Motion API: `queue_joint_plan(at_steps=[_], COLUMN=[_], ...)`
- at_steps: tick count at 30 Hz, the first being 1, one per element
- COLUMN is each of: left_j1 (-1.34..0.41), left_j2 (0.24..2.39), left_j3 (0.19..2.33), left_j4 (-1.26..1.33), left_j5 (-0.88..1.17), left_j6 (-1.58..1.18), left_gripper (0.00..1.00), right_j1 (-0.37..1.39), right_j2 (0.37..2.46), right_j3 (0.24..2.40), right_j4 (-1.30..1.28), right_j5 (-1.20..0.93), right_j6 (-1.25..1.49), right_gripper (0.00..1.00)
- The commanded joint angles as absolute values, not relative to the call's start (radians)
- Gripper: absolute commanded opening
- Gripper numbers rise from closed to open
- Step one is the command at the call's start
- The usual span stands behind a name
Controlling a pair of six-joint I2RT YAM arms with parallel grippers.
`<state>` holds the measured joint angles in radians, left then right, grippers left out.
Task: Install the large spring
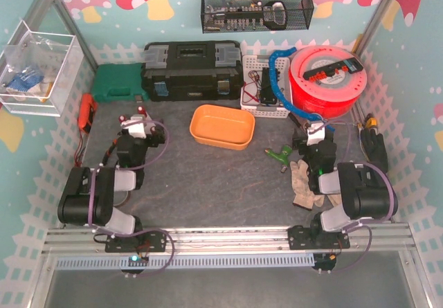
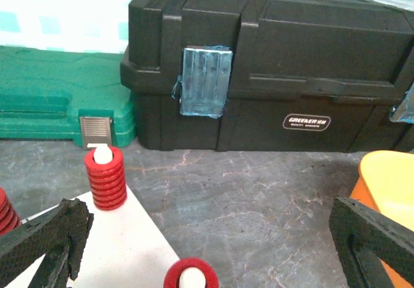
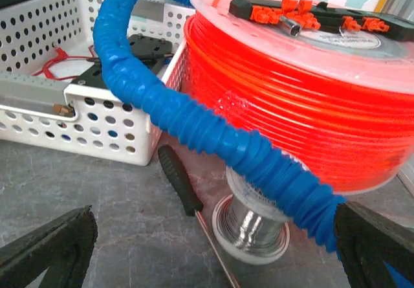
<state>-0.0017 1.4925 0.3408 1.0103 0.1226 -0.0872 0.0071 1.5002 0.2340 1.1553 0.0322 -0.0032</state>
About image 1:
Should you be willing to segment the orange plastic bin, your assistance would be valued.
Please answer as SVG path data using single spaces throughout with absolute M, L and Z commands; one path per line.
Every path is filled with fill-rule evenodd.
M 251 113 L 218 105 L 201 105 L 190 122 L 190 134 L 198 143 L 236 151 L 249 146 L 254 131 Z

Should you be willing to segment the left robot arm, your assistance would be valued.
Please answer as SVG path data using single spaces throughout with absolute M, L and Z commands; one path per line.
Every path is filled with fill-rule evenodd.
M 128 215 L 114 205 L 115 192 L 140 189 L 144 169 L 165 150 L 146 161 L 149 148 L 169 144 L 170 134 L 161 121 L 141 120 L 122 124 L 118 138 L 95 168 L 73 167 L 57 207 L 63 224 L 88 226 L 115 237 L 136 237 L 148 233 L 139 218 Z

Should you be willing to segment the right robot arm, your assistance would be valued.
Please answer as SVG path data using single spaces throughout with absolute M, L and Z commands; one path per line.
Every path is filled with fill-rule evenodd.
M 337 144 L 331 133 L 317 144 L 293 136 L 293 148 L 302 156 L 290 162 L 293 205 L 312 210 L 324 198 L 332 208 L 322 211 L 314 224 L 332 233 L 359 221 L 389 220 L 398 210 L 398 198 L 390 184 L 388 157 L 383 135 L 374 128 L 359 131 L 366 163 L 336 162 Z

